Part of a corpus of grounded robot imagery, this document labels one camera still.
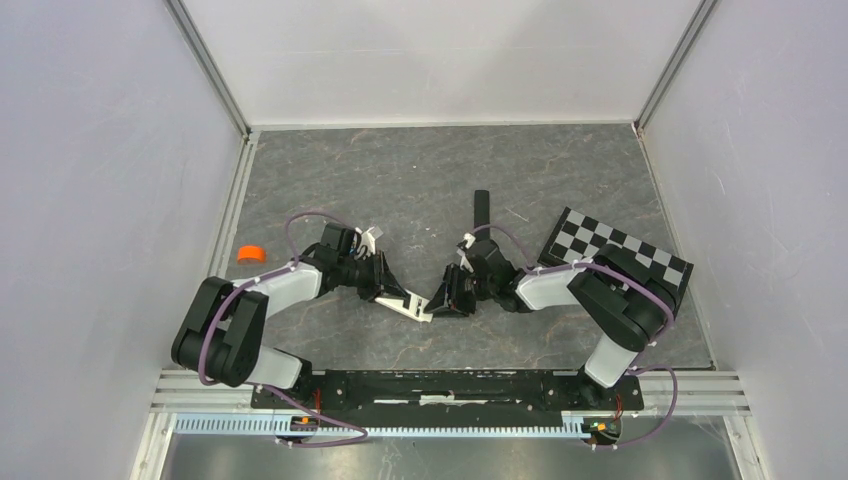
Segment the red white remote control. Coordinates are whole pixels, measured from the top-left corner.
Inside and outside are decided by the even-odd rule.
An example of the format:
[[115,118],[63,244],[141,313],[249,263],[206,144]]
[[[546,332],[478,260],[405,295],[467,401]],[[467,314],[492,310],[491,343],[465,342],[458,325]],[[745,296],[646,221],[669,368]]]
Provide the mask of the red white remote control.
[[432,314],[424,311],[429,300],[413,292],[408,292],[403,298],[380,296],[375,302],[419,323],[430,323],[433,319]]

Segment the black remote control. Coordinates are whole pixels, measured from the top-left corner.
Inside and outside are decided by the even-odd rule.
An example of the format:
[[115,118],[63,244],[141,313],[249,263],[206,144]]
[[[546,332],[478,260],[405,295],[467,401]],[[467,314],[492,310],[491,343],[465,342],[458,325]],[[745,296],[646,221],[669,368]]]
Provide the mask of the black remote control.
[[490,239],[490,192],[475,190],[473,195],[473,232],[476,242]]

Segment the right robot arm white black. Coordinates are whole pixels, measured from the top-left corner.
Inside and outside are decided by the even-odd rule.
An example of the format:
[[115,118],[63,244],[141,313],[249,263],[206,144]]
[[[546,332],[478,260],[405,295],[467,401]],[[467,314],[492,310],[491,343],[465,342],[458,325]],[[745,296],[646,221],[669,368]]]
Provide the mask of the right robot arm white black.
[[493,240],[468,236],[459,256],[424,313],[468,317],[487,300],[513,313],[581,306],[602,331],[577,382],[580,400],[591,408],[617,396],[618,381],[674,321],[681,300],[673,284],[615,245],[556,267],[517,268]]

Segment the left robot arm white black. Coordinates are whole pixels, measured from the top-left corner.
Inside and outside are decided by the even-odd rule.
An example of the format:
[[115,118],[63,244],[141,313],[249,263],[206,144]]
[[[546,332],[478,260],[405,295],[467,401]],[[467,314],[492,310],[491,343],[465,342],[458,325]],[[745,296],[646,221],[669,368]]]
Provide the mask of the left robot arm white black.
[[355,289],[360,299],[410,306],[411,292],[390,272],[376,247],[378,232],[330,222],[318,242],[283,267],[259,276],[204,279],[171,346],[174,363],[196,372],[206,385],[267,384],[290,407],[306,405],[314,394],[307,361],[265,347],[269,317],[317,299],[338,287]]

